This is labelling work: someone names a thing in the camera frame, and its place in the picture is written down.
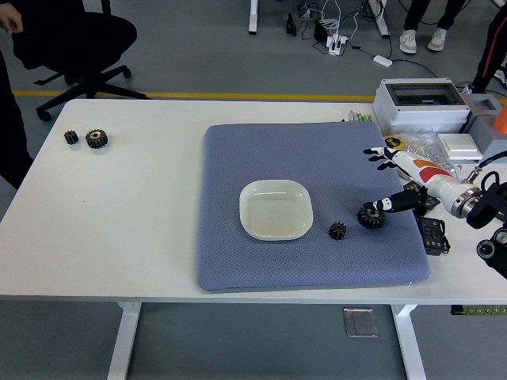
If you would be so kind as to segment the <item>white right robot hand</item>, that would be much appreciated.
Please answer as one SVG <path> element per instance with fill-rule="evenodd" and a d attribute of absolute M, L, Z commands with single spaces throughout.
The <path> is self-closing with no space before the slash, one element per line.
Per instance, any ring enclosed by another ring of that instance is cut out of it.
<path fill-rule="evenodd" d="M 381 160 L 378 167 L 397 168 L 421 186 L 419 192 L 399 192 L 387 198 L 368 202 L 369 209 L 385 212 L 400 212 L 416 207 L 426 196 L 440 199 L 447 212 L 457 218 L 465 218 L 481 195 L 480 189 L 469 183 L 462 183 L 437 163 L 422 156 L 390 147 L 374 147 L 364 150 L 371 162 Z"/>

